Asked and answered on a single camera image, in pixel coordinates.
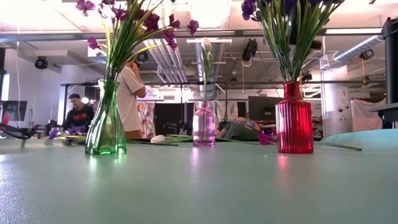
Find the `black t-shirt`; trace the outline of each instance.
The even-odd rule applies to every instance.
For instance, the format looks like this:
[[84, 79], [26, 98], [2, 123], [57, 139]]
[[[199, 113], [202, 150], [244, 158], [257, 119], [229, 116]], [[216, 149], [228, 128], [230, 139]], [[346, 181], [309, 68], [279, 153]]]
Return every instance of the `black t-shirt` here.
[[94, 118], [94, 109], [91, 106], [85, 105], [81, 110], [73, 108], [68, 112], [67, 119], [62, 127], [69, 129], [72, 126], [89, 126]]

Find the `person's hair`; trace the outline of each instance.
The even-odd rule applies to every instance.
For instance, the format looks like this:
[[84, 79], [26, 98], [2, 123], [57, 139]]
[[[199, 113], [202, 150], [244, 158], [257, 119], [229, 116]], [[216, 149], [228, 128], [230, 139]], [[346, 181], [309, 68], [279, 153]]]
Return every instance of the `person's hair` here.
[[68, 97], [69, 100], [74, 99], [74, 98], [80, 99], [80, 95], [79, 95], [79, 94], [76, 94], [76, 93], [72, 93], [72, 94], [69, 95], [69, 97]]

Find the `light blue table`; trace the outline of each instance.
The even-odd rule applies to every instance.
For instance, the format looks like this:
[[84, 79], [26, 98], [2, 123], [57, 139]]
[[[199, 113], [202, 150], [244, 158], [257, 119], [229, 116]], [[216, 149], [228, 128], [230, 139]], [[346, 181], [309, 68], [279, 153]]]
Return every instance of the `light blue table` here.
[[398, 223], [398, 150], [20, 144], [0, 140], [0, 223]]

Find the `white t-shirt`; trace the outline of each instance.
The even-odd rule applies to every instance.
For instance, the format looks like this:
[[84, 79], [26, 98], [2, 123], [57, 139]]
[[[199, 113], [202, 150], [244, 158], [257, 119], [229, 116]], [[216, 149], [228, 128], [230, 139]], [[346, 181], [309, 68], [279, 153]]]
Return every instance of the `white t-shirt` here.
[[144, 85], [129, 67], [124, 67], [118, 76], [118, 110], [124, 131], [137, 131], [141, 127], [138, 115], [137, 96], [134, 94]]

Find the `man in black shirt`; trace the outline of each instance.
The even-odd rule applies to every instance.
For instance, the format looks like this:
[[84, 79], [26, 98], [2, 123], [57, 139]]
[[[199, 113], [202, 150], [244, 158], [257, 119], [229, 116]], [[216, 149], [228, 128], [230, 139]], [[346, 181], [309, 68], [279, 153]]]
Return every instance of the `man in black shirt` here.
[[62, 127], [65, 130], [72, 126], [88, 127], [94, 118], [94, 109], [82, 103], [79, 94], [71, 94], [68, 98], [73, 105], [73, 109], [68, 112], [67, 119], [62, 124]]

